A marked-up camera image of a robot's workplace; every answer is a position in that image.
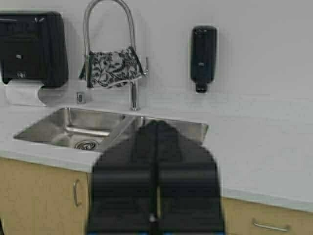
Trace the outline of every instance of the black soap dispenser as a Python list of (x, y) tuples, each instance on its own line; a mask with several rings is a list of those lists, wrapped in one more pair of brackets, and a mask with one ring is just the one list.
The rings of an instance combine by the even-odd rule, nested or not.
[(206, 93), (207, 85), (214, 80), (216, 64), (217, 29), (213, 26), (196, 26), (192, 30), (191, 80), (196, 92)]

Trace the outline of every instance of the stainless steel sink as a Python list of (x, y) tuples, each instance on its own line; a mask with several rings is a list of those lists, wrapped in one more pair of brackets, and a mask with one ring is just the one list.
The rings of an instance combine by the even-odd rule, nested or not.
[(14, 136), (15, 139), (92, 151), (105, 151), (152, 120), (163, 120), (201, 144), (208, 126), (152, 117), (63, 108)]

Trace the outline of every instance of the cabinet door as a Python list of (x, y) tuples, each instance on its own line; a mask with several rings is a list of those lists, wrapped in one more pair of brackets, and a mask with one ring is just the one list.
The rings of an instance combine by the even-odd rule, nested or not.
[(86, 173), (0, 158), (4, 234), (84, 235), (88, 203)]
[(229, 221), (230, 221), (230, 215), (232, 211), (232, 203), (231, 200), (228, 200), (227, 198), (222, 198), (222, 209), (223, 209), (223, 215), (224, 215), (224, 222), (225, 222), (225, 230), (227, 234), (229, 234)]
[(0, 158), (0, 219), (5, 235), (34, 234), (34, 203), (38, 176), (32, 164)]
[(313, 235), (313, 214), (229, 200), (228, 232), (239, 235)]

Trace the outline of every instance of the pull-down faucet spout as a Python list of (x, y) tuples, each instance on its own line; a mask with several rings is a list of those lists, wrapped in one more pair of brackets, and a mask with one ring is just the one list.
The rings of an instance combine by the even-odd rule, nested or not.
[[(93, 8), (101, 1), (104, 0), (93, 0), (91, 1), (86, 10), (84, 15), (84, 46), (85, 46), (85, 71), (86, 71), (86, 81), (87, 86), (90, 88), (91, 83), (89, 81), (89, 74), (90, 74), (90, 67), (89, 67), (89, 61), (90, 61), (90, 39), (89, 39), (89, 18), (91, 11)], [(127, 15), (128, 19), (128, 25), (129, 25), (129, 32), (131, 36), (131, 46), (136, 51), (136, 43), (135, 43), (135, 30), (134, 30), (134, 20), (132, 17), (132, 13), (128, 7), (128, 5), (123, 0), (112, 0), (116, 3), (118, 3), (124, 10)], [(139, 104), (138, 104), (138, 81), (130, 81), (130, 100), (131, 100), (131, 110), (137, 111), (139, 110)]]

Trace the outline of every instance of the black and white towel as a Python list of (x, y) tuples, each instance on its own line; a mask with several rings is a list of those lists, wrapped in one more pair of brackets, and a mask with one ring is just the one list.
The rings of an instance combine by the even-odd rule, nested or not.
[[(141, 63), (132, 47), (113, 52), (91, 52), (90, 69), (89, 81), (87, 79), (90, 88), (123, 87), (143, 76)], [(86, 79), (85, 65), (79, 78)]]

